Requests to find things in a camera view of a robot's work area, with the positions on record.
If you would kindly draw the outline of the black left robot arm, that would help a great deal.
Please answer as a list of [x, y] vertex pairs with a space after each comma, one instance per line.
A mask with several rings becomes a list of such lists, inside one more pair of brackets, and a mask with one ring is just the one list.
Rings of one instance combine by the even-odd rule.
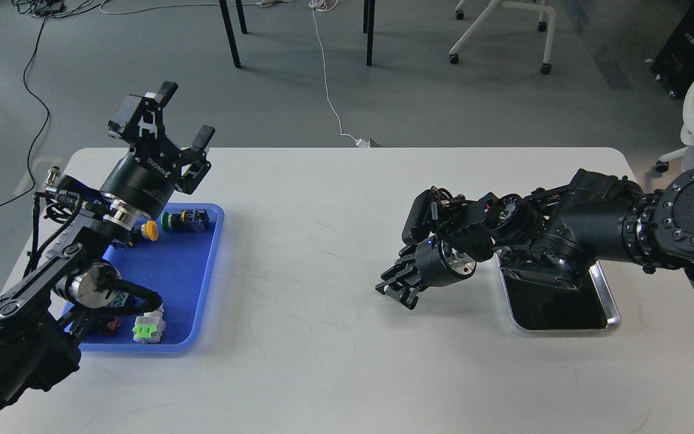
[[80, 342], [100, 316], [162, 305], [158, 293], [123, 280], [104, 254], [130, 242], [138, 220], [157, 218], [174, 192], [192, 194], [211, 168], [214, 127], [201, 127], [185, 149], [166, 135], [163, 109], [176, 91], [165, 81], [154, 93], [127, 96], [108, 135], [129, 151], [100, 189], [52, 169], [35, 193], [34, 218], [46, 201], [61, 225], [44, 244], [33, 242], [22, 280], [0, 295], [0, 411], [28, 388], [47, 392], [77, 371]]

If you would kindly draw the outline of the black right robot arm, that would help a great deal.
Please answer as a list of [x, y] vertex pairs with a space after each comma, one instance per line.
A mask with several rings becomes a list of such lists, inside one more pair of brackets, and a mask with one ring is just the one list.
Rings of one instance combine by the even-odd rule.
[[430, 187], [414, 200], [404, 247], [378, 293], [412, 310], [427, 288], [470, 278], [499, 257], [505, 277], [575, 292], [597, 261], [647, 274], [682, 269], [694, 282], [694, 169], [647, 194], [626, 177], [579, 169], [570, 183], [479, 200]]

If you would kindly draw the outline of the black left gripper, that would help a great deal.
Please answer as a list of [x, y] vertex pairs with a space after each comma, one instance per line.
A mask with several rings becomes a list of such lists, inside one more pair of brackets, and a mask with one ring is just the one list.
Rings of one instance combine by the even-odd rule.
[[100, 192], [148, 217], [159, 215], [176, 190], [193, 194], [211, 168], [207, 154], [214, 127], [201, 127], [188, 149], [174, 145], [166, 135], [163, 109], [177, 89], [176, 82], [165, 81], [156, 92], [130, 94], [108, 121], [107, 134], [125, 141], [130, 150]]

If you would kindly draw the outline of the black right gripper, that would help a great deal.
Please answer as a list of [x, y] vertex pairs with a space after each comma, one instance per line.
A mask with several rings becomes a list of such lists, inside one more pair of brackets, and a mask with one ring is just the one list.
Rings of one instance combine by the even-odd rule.
[[399, 252], [393, 266], [380, 275], [375, 291], [414, 310], [425, 288], [443, 288], [470, 278], [477, 261], [443, 239], [426, 239]]

